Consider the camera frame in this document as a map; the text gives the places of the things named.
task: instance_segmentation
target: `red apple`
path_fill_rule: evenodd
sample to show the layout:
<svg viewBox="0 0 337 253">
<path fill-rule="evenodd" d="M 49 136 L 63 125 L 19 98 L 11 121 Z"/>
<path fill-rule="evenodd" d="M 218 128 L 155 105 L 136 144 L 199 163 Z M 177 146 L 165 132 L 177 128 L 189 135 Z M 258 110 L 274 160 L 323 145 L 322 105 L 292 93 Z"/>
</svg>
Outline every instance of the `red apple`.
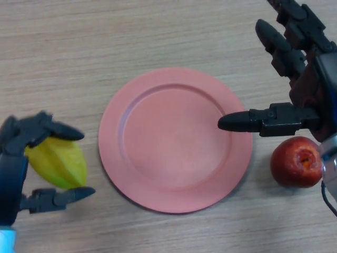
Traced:
<svg viewBox="0 0 337 253">
<path fill-rule="evenodd" d="M 322 178 L 318 145 L 306 137 L 282 142 L 272 154 L 270 167 L 273 178 L 282 186 L 309 188 Z"/>
</svg>

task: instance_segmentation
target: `black cable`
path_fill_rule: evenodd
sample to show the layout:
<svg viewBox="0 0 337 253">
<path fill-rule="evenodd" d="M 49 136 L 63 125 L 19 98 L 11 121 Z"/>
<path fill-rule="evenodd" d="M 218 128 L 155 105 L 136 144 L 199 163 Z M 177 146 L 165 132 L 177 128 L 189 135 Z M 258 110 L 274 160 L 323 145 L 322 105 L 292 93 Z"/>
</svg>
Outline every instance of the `black cable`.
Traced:
<svg viewBox="0 0 337 253">
<path fill-rule="evenodd" d="M 330 208 L 330 210 L 333 212 L 333 214 L 337 217 L 337 210 L 331 205 L 331 203 L 328 201 L 328 198 L 326 197 L 325 194 L 325 184 L 322 181 L 321 183 L 321 189 L 322 189 L 322 197 L 325 202 L 325 204 Z"/>
</svg>

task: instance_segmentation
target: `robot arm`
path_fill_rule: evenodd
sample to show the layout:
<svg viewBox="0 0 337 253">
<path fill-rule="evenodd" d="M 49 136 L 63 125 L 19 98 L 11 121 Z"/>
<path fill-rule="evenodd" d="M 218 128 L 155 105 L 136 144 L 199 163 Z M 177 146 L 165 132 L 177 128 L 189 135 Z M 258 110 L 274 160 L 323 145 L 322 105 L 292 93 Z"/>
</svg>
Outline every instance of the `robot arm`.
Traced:
<svg viewBox="0 0 337 253">
<path fill-rule="evenodd" d="M 54 122 L 44 111 L 20 120 L 10 116 L 0 128 L 0 253 L 14 252 L 16 232 L 11 226 L 20 211 L 64 210 L 69 203 L 95 192 L 91 187 L 79 187 L 62 193 L 53 188 L 36 189 L 30 197 L 22 193 L 28 168 L 25 148 L 36 147 L 48 137 L 76 141 L 84 135 L 71 126 Z"/>
<path fill-rule="evenodd" d="M 305 4 L 294 0 L 268 0 L 277 11 L 282 36 L 264 20 L 255 26 L 257 36 L 272 55 L 272 66 L 289 78 L 292 103 L 271 104 L 268 109 L 250 109 L 225 115 L 218 127 L 236 132 L 258 132 L 262 137 L 294 135 L 309 129 L 321 143 L 324 189 L 337 201 L 337 46 L 324 35 L 325 26 Z"/>
</svg>

